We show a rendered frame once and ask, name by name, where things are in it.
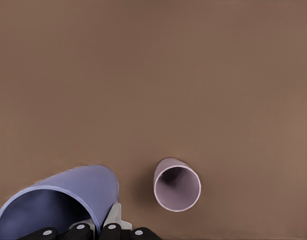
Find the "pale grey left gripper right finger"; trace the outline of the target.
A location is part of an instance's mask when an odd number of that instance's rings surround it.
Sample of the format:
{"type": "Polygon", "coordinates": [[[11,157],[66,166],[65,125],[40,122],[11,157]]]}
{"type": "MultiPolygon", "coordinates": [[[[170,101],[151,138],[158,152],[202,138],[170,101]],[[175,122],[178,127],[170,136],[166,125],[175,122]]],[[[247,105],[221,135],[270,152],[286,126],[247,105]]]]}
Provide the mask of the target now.
{"type": "Polygon", "coordinates": [[[98,240],[163,240],[147,227],[133,229],[130,222],[122,220],[120,203],[112,205],[99,234],[98,240]]]}

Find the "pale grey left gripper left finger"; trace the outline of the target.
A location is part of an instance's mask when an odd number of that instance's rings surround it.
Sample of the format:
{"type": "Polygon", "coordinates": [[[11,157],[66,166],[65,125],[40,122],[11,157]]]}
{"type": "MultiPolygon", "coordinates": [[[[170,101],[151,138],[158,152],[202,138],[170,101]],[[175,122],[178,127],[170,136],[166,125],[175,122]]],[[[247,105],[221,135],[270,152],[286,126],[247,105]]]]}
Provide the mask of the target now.
{"type": "Polygon", "coordinates": [[[17,240],[94,240],[94,229],[89,222],[77,222],[63,233],[54,227],[44,227],[17,240]]]}

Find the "purple cup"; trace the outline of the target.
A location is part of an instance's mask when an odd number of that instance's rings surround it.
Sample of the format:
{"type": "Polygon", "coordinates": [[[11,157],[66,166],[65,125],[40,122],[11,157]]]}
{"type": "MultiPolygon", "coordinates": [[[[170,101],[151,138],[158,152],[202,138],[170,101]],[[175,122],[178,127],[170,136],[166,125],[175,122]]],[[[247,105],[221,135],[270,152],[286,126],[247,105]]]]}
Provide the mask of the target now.
{"type": "Polygon", "coordinates": [[[104,165],[76,167],[43,179],[14,194],[0,209],[0,240],[16,240],[46,227],[62,234],[91,219],[100,234],[119,182],[104,165]]]}

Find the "pink cup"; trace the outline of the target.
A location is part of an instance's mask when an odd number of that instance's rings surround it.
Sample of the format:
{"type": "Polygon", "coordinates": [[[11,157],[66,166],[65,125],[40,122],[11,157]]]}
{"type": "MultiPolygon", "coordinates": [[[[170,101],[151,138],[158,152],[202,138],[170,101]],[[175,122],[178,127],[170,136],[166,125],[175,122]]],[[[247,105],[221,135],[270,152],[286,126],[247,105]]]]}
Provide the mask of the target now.
{"type": "Polygon", "coordinates": [[[153,192],[157,202],[171,212],[183,212],[193,207],[201,195],[198,174],[185,162],[166,157],[154,171],[153,192]]]}

